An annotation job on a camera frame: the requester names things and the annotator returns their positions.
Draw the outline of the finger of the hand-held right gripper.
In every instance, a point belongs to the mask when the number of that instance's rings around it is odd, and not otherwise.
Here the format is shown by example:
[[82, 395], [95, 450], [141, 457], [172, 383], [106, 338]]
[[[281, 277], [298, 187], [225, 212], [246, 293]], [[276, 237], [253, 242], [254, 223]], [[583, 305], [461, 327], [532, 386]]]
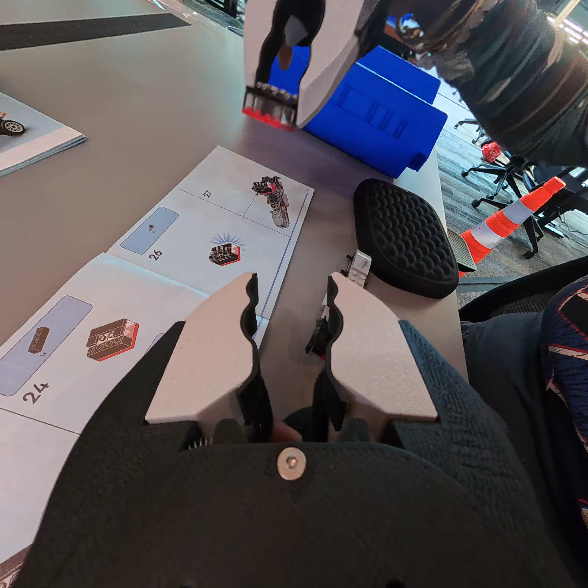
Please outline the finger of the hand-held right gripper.
[[316, 116], [357, 60], [357, 30], [364, 23], [364, 1], [325, 1], [324, 18], [299, 84], [297, 128], [305, 127]]
[[278, 1], [248, 1], [243, 32], [245, 91], [253, 92], [258, 82], [267, 83], [280, 47], [275, 33]]

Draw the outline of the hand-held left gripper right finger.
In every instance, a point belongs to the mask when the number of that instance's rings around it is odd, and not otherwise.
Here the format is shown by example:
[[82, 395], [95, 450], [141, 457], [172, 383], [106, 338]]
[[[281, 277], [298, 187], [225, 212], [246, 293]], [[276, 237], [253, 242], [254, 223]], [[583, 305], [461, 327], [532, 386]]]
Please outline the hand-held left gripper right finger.
[[407, 339], [410, 324], [340, 273], [327, 279], [327, 311], [312, 440], [401, 442], [398, 423], [437, 425], [439, 412]]

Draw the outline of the black mesh cushion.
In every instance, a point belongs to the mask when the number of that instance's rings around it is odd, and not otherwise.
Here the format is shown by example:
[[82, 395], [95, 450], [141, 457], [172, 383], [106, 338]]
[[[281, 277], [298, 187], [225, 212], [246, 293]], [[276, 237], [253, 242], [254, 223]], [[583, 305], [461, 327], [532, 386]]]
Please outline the black mesh cushion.
[[379, 179], [366, 179], [353, 195], [357, 247], [371, 257], [384, 283], [430, 299], [443, 299], [459, 283], [459, 268], [435, 209], [420, 196]]

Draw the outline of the large blue plastic bin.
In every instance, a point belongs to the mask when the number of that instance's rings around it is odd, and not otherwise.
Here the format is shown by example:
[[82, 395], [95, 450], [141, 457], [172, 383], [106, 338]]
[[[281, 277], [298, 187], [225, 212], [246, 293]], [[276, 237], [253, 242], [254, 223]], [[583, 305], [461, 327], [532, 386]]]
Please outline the large blue plastic bin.
[[304, 130], [377, 171], [419, 171], [447, 121], [440, 79], [383, 47], [358, 60]]

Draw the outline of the orange plastic object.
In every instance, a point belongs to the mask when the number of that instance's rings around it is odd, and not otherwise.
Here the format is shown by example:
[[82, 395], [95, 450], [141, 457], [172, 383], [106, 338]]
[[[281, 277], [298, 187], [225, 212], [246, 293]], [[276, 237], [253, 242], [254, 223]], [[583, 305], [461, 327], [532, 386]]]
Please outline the orange plastic object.
[[531, 219], [533, 213], [565, 186], [566, 183], [555, 176], [480, 224], [463, 232], [460, 236], [468, 247], [474, 266], [476, 267], [478, 262], [487, 257], [496, 245], [509, 237], [524, 221]]

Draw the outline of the black toy brick block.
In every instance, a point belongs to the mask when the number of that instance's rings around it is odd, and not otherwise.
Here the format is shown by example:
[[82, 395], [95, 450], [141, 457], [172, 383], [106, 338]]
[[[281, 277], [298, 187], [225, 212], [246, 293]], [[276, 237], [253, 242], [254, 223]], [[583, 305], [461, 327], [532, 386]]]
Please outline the black toy brick block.
[[252, 119], [276, 129], [296, 131], [298, 103], [282, 100], [265, 92], [258, 92], [254, 86], [246, 86], [242, 113]]

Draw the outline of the toy brick truck model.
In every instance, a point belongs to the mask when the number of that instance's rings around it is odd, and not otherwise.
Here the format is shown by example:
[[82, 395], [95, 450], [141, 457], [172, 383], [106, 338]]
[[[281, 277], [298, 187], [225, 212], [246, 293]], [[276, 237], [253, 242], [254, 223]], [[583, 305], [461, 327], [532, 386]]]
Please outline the toy brick truck model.
[[[346, 258], [347, 265], [340, 269], [339, 273], [347, 280], [364, 288], [371, 268], [371, 256], [356, 250], [354, 254], [348, 254]], [[320, 314], [316, 320], [313, 334], [305, 347], [307, 355], [312, 353], [322, 359], [325, 358], [327, 344], [332, 338], [329, 329], [329, 307], [326, 293], [320, 305]]]

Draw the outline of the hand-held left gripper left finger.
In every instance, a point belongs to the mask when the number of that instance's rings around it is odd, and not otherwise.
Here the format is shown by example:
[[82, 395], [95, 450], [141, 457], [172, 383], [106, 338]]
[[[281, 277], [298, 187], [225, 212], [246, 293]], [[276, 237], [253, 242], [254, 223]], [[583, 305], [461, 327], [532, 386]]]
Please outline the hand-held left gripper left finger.
[[261, 375], [258, 276], [245, 272], [202, 301], [187, 317], [145, 414], [148, 424], [195, 422], [205, 436], [233, 419], [255, 442], [273, 432], [273, 411]]

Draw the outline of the person's leg dark trousers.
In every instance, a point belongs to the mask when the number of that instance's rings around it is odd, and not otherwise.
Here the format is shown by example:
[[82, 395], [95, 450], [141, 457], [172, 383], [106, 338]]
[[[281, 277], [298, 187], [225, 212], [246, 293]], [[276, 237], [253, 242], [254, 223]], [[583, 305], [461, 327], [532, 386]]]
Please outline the person's leg dark trousers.
[[504, 421], [533, 484], [548, 535], [558, 547], [560, 476], [552, 409], [541, 364], [541, 312], [511, 313], [473, 323], [465, 339], [470, 384]]

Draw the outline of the car-cover instruction booklet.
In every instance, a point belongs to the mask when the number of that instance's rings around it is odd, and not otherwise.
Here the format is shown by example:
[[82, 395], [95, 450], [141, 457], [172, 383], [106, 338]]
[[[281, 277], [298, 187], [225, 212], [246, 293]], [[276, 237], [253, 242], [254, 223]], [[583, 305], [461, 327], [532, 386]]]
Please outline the car-cover instruction booklet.
[[1, 176], [87, 141], [87, 137], [1, 94]]

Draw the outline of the step-page instruction booklet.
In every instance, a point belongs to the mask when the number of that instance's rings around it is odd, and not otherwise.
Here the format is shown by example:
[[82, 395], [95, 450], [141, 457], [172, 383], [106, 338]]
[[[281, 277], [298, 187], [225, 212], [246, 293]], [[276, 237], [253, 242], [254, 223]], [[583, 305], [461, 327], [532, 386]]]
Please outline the step-page instruction booklet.
[[313, 192], [217, 146], [1, 346], [1, 587], [87, 421], [175, 322], [256, 273], [261, 346]]

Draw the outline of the dark office chair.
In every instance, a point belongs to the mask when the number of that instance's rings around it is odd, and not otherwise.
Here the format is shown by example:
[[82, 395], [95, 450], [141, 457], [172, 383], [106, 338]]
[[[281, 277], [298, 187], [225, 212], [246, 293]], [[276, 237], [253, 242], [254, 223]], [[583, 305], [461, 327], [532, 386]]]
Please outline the dark office chair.
[[458, 291], [479, 296], [459, 310], [459, 318], [483, 322], [509, 313], [541, 312], [557, 292], [586, 276], [587, 256], [512, 280], [467, 273]]

